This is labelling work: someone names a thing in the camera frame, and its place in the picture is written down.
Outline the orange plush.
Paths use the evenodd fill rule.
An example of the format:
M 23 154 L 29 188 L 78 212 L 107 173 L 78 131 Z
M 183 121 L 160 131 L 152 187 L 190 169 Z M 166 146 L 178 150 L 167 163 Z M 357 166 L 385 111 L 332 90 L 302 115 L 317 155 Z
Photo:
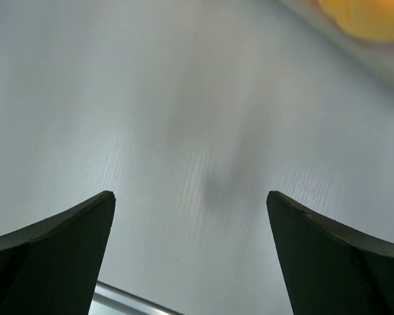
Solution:
M 341 31 L 355 39 L 394 43 L 394 1 L 327 0 L 319 1 L 318 6 Z

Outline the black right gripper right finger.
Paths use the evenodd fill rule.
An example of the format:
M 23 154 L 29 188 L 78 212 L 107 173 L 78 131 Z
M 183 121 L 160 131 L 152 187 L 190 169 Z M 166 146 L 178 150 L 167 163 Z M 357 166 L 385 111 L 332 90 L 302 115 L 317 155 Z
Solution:
M 279 191 L 267 211 L 294 314 L 394 314 L 394 243 Z

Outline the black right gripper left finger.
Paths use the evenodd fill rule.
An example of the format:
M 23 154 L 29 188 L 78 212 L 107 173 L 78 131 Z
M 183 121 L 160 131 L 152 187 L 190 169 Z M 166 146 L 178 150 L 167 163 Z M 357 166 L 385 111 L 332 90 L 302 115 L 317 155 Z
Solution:
M 0 314 L 88 314 L 115 207 L 103 191 L 0 236 Z

